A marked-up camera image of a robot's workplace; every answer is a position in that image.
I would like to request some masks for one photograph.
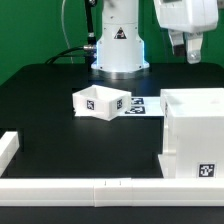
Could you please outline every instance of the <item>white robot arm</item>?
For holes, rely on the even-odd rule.
[[[200,62],[203,32],[217,27],[217,0],[154,0],[154,4],[159,25],[169,30],[174,54],[183,52],[185,37],[188,62]]]
[[[188,62],[199,62],[203,32],[217,26],[217,0],[154,0],[154,4],[160,26],[169,30],[174,54],[185,55],[185,37]],[[93,70],[126,79],[149,67],[138,35],[138,7],[139,0],[103,0],[103,30]]]

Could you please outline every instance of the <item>white box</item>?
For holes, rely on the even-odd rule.
[[[224,177],[224,89],[161,91],[165,178]]]
[[[110,121],[131,109],[131,92],[92,85],[73,94],[73,106],[80,116]]]

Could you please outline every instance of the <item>warning label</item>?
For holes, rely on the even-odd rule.
[[[127,37],[126,37],[126,35],[125,35],[125,33],[124,33],[124,31],[123,31],[122,28],[120,28],[118,30],[118,32],[117,32],[116,36],[114,37],[114,39],[119,39],[119,40],[121,40],[121,39],[127,39]]]

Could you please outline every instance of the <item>white plastic panel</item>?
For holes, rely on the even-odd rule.
[[[0,139],[0,176],[19,148],[17,132],[6,132]]]
[[[2,179],[0,206],[224,206],[224,179]]]

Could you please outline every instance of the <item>black table surface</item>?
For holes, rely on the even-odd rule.
[[[72,93],[93,84],[159,96],[167,88],[224,87],[215,64],[152,64],[132,80],[93,77],[85,65],[28,65],[0,87],[0,136],[21,147],[2,178],[162,178],[162,117],[74,117]],[[0,208],[0,223],[223,223],[224,208]]]

